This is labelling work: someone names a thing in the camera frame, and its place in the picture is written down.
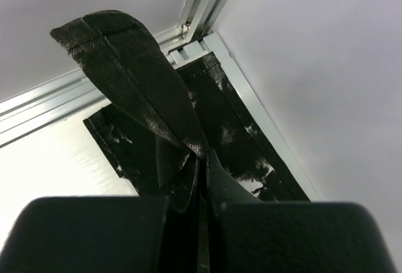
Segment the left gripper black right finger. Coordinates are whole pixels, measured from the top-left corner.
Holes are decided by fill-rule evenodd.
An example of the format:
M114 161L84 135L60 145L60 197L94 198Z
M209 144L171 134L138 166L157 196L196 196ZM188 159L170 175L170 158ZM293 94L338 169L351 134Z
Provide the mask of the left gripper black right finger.
M263 202L206 162L211 272L395 272L379 227L355 203Z

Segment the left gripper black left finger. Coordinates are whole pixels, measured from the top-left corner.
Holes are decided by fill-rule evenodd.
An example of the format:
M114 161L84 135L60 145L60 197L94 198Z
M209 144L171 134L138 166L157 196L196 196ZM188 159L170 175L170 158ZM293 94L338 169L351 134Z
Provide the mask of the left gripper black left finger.
M6 241L6 271L196 272L199 167L188 158L155 195L33 200Z

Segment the black white splattered trousers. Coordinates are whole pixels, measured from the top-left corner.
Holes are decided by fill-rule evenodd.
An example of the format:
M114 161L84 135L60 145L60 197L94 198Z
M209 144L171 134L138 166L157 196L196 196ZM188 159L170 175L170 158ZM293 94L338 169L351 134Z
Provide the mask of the black white splattered trousers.
M140 172L152 168L173 208L186 212L215 151L236 181L261 183L257 198L307 201L213 53L175 70L147 28L121 11L88 14L50 34L142 135L137 145L152 145L155 157L133 169L140 193L149 191Z

